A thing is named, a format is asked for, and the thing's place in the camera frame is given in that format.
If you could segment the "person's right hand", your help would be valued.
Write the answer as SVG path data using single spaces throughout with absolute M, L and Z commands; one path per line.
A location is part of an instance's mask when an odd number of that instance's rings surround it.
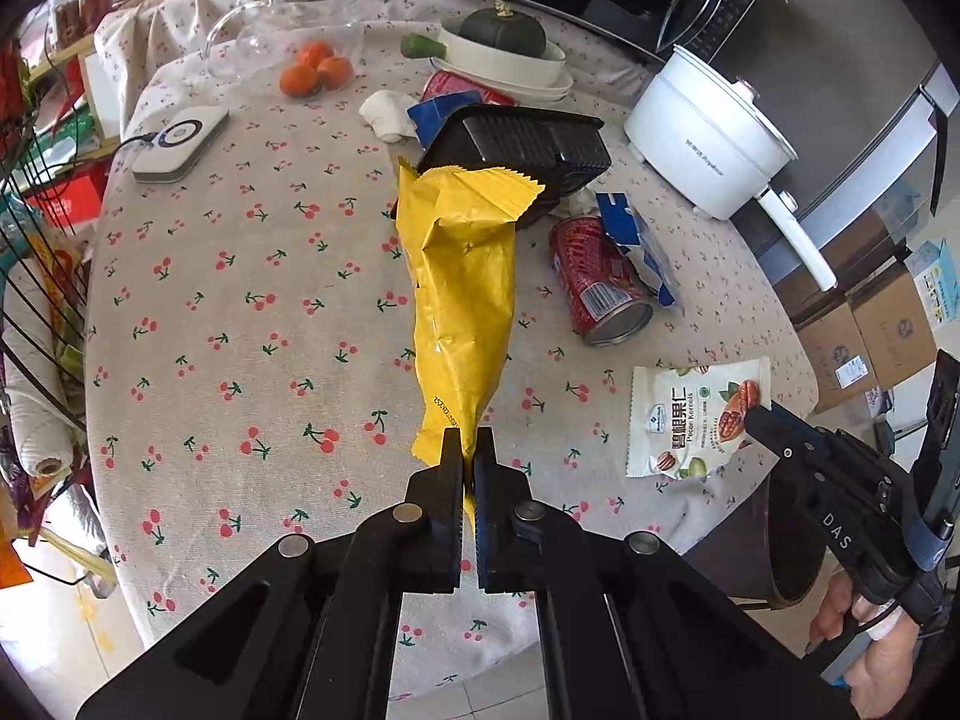
M 836 639 L 843 632 L 844 618 L 850 614 L 859 624 L 872 622 L 880 614 L 878 606 L 854 591 L 850 576 L 836 571 L 827 585 L 822 603 L 809 628 L 809 645 Z M 913 678 L 913 653 L 919 626 L 911 617 L 896 611 L 878 624 L 882 637 L 867 634 L 869 647 L 844 672 L 850 688 L 850 700 L 861 718 L 884 718 L 895 709 Z

